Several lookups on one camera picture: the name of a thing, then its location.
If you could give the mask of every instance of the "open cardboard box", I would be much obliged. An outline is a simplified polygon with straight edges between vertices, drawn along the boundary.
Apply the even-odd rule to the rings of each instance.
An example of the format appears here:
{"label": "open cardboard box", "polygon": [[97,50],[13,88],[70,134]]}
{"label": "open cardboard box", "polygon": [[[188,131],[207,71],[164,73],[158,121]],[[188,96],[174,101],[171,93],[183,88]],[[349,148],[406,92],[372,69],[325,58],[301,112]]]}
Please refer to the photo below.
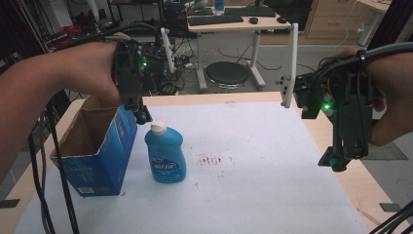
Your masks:
{"label": "open cardboard box", "polygon": [[[59,143],[67,180],[79,195],[119,195],[136,131],[123,105],[85,100]],[[58,167],[55,152],[51,159]]]}

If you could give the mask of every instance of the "cabinet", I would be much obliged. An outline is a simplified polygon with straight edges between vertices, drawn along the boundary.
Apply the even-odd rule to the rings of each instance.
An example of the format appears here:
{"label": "cabinet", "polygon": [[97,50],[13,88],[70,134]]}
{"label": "cabinet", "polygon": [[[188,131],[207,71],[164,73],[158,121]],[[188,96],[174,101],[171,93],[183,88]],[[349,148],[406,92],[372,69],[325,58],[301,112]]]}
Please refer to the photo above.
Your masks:
{"label": "cabinet", "polygon": [[310,39],[359,38],[372,12],[356,0],[319,0],[307,34]]}

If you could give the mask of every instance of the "blue dish soap bottle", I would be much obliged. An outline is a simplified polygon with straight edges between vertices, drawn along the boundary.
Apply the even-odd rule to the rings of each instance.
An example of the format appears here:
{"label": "blue dish soap bottle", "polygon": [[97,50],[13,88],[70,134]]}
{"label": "blue dish soap bottle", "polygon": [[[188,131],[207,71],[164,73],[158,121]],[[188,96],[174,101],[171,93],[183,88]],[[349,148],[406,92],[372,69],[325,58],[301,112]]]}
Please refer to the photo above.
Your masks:
{"label": "blue dish soap bottle", "polygon": [[179,132],[167,127],[162,121],[153,121],[145,142],[152,176],[156,181],[175,183],[185,178],[186,163],[181,150],[183,137]]}

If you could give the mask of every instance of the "white table surface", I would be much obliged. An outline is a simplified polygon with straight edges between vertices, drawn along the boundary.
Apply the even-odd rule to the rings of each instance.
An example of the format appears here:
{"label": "white table surface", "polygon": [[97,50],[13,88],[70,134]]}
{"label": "white table surface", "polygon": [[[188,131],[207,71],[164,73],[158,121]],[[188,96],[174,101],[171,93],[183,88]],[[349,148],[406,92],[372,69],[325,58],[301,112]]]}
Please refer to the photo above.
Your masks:
{"label": "white table surface", "polygon": [[[366,233],[294,109],[279,102],[156,106],[184,137],[187,177],[161,184],[150,173],[139,126],[120,196],[72,192],[81,233]],[[57,233],[71,233],[58,171],[46,199]],[[16,233],[43,233],[33,195]]]}

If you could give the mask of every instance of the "green led light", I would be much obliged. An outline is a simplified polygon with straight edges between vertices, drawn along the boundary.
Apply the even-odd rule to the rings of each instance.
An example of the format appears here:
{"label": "green led light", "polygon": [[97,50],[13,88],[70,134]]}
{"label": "green led light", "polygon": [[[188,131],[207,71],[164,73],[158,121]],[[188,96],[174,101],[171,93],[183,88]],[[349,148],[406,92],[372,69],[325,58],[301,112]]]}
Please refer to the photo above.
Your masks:
{"label": "green led light", "polygon": [[327,110],[327,109],[331,109],[333,107],[333,105],[330,102],[326,102],[322,105],[322,108]]}

